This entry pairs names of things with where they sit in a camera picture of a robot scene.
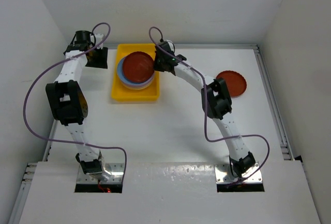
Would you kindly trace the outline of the blue plate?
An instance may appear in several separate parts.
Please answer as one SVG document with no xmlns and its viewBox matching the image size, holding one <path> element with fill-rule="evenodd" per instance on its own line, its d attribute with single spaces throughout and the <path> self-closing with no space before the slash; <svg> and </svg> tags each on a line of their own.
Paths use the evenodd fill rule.
<svg viewBox="0 0 331 224">
<path fill-rule="evenodd" d="M 119 80 L 121 81 L 121 78 L 125 77 L 123 72 L 123 63 L 125 61 L 126 57 L 124 56 L 117 65 L 117 75 L 119 77 Z"/>
</svg>

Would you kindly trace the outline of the dark red plate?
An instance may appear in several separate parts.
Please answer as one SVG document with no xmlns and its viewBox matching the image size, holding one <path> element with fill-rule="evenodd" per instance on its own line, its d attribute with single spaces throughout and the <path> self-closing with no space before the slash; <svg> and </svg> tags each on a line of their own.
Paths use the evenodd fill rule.
<svg viewBox="0 0 331 224">
<path fill-rule="evenodd" d="M 147 53 L 137 51 L 124 58 L 122 71 L 132 83 L 144 83 L 154 74 L 154 60 Z"/>
</svg>

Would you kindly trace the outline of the purple plate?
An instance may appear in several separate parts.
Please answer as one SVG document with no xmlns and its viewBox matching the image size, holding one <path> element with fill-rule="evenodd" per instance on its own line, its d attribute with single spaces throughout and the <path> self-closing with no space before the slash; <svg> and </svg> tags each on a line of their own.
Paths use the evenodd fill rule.
<svg viewBox="0 0 331 224">
<path fill-rule="evenodd" d="M 123 86 L 131 89 L 131 90 L 141 90 L 149 87 L 154 81 L 154 78 L 150 78 L 149 80 L 143 82 L 143 83 L 132 83 L 132 82 L 123 82 Z"/>
</svg>

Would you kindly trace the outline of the orange-red plate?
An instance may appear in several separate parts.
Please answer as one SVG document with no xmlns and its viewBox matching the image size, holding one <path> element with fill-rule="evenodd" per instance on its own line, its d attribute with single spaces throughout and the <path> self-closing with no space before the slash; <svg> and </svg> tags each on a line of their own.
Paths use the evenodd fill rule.
<svg viewBox="0 0 331 224">
<path fill-rule="evenodd" d="M 247 82 L 245 78 L 236 71 L 222 71 L 216 76 L 216 78 L 222 78 L 225 80 L 232 98 L 241 96 L 247 89 Z"/>
</svg>

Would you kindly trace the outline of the pink plate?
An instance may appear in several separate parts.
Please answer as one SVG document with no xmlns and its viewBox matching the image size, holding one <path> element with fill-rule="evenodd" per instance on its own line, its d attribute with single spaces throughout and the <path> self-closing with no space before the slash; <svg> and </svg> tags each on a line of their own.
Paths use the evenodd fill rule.
<svg viewBox="0 0 331 224">
<path fill-rule="evenodd" d="M 136 88 L 136 89 L 142 89 L 146 88 L 151 85 L 151 83 L 154 80 L 155 75 L 152 75 L 147 81 L 142 82 L 142 83 L 133 83 L 129 80 L 127 80 L 125 77 L 121 78 L 121 82 L 124 86 L 128 88 Z"/>
</svg>

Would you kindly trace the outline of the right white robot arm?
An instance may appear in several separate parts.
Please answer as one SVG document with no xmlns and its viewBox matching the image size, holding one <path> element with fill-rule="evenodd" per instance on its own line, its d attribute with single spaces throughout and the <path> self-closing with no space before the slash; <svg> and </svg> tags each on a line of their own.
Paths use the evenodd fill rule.
<svg viewBox="0 0 331 224">
<path fill-rule="evenodd" d="M 174 54 L 174 44 L 169 40 L 160 40 L 155 48 L 156 71 L 170 72 L 201 93 L 205 119 L 210 118 L 219 128 L 229 150 L 232 175 L 241 177 L 255 165 L 255 158 L 245 145 L 232 118 L 232 99 L 225 80 L 207 76 L 191 67 L 184 56 Z"/>
</svg>

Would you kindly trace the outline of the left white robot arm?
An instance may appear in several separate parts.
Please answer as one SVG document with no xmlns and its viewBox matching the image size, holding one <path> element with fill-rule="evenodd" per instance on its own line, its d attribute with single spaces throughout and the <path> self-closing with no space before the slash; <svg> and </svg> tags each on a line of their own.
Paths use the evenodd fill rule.
<svg viewBox="0 0 331 224">
<path fill-rule="evenodd" d="M 66 62 L 59 76 L 46 85 L 53 117 L 66 127 L 75 142 L 78 149 L 76 160 L 83 173 L 97 179 L 106 175 L 106 167 L 100 149 L 88 145 L 88 105 L 79 82 L 84 67 L 108 67 L 108 50 L 101 43 L 103 38 L 103 34 L 77 31 L 64 52 Z"/>
</svg>

